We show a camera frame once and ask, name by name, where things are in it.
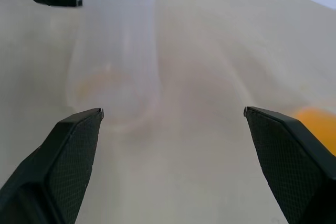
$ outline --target clear plastic cup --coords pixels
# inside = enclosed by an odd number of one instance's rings
[[[77,111],[102,107],[114,130],[141,124],[160,96],[155,0],[83,0],[67,101]]]

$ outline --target beige surface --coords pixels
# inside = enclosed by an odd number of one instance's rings
[[[64,104],[78,10],[0,0],[0,183]],[[162,101],[137,132],[101,132],[77,223],[286,223],[246,105],[333,102],[335,12],[308,0],[158,0]]]

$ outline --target table surface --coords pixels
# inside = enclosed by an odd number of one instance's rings
[[[0,184],[73,112],[79,11],[0,0]],[[243,110],[333,104],[335,21],[309,0],[157,0],[160,106],[134,132],[101,131],[77,223],[287,223]]]

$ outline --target orange object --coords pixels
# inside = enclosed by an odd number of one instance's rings
[[[329,111],[307,107],[293,116],[336,156],[336,114]]]

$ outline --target transparent cup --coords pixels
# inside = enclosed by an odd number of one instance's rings
[[[154,2],[83,0],[67,101],[77,111],[102,107],[114,130],[141,124],[159,100]]]

